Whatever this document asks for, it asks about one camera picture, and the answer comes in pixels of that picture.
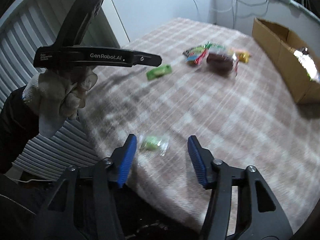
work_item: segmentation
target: colorful candy bag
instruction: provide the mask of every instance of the colorful candy bag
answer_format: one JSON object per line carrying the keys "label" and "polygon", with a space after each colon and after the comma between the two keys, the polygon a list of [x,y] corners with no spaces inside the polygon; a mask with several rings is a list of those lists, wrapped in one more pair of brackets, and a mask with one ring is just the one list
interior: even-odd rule
{"label": "colorful candy bag", "polygon": [[199,45],[183,52],[183,55],[187,57],[187,62],[195,65],[200,65],[204,57],[208,53],[208,49],[212,46],[212,43],[207,42],[205,45]]}

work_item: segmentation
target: blue gripper pad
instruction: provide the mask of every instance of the blue gripper pad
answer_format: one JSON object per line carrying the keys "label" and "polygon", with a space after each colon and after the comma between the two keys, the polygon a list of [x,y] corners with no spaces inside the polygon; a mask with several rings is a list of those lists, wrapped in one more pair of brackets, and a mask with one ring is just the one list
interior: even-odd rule
{"label": "blue gripper pad", "polygon": [[129,171],[132,165],[134,154],[137,150],[137,137],[134,134],[129,134],[127,140],[122,147],[116,148],[111,156],[118,169],[117,184],[122,188],[126,183]]}
{"label": "blue gripper pad", "polygon": [[188,152],[199,184],[205,189],[211,188],[217,179],[217,174],[212,170],[211,162],[214,158],[211,152],[201,147],[195,135],[188,138]]}

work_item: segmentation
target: checkered bedsheet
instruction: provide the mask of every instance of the checkered bedsheet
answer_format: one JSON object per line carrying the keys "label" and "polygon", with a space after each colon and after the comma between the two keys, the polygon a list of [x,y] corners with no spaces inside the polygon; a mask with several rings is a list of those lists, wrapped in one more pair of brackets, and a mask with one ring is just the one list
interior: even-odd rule
{"label": "checkered bedsheet", "polygon": [[[182,52],[207,41],[246,49],[235,80],[193,68]],[[210,192],[197,182],[187,151],[202,147],[230,166],[256,166],[296,231],[320,197],[320,121],[315,106],[297,107],[281,76],[254,39],[236,30],[178,18],[137,39],[130,49],[160,54],[173,73],[147,81],[150,67],[98,66],[81,119],[99,157],[129,133],[167,134],[165,156],[137,151],[128,185],[164,214],[200,230]],[[232,200],[230,228],[236,222]]]}

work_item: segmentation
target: plastic wrapper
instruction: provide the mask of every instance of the plastic wrapper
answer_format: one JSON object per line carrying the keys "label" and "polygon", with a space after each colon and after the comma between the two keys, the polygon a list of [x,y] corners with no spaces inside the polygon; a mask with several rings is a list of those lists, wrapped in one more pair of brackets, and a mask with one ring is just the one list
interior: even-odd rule
{"label": "plastic wrapper", "polygon": [[239,59],[236,54],[220,45],[211,46],[208,50],[207,63],[209,68],[222,75],[238,73]]}
{"label": "plastic wrapper", "polygon": [[169,145],[169,137],[166,135],[159,134],[148,134],[143,132],[140,136],[140,151],[150,152],[155,154],[165,155]]}
{"label": "plastic wrapper", "polygon": [[146,75],[148,80],[153,80],[170,73],[172,73],[172,68],[169,64],[166,64],[149,70]]}
{"label": "plastic wrapper", "polygon": [[233,51],[236,54],[240,62],[249,62],[249,58],[251,57],[251,55],[247,50],[231,48],[231,51]]}
{"label": "plastic wrapper", "polygon": [[320,83],[320,74],[316,68],[316,64],[312,57],[309,55],[309,50],[306,47],[300,49],[293,49],[293,54],[298,58],[301,65],[307,71],[310,80]]}
{"label": "plastic wrapper", "polygon": [[210,42],[205,45],[199,45],[183,52],[183,55],[187,57],[187,62],[193,65],[200,65],[202,60],[207,56],[208,49],[212,46]]}

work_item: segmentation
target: white glove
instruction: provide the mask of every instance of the white glove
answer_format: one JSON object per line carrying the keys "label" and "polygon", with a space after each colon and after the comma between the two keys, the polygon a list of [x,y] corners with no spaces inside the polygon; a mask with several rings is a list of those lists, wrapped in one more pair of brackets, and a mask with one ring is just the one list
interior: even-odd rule
{"label": "white glove", "polygon": [[39,116],[39,133],[52,137],[66,118],[77,117],[85,106],[85,93],[97,82],[90,67],[71,70],[49,70],[33,76],[22,93],[22,99]]}

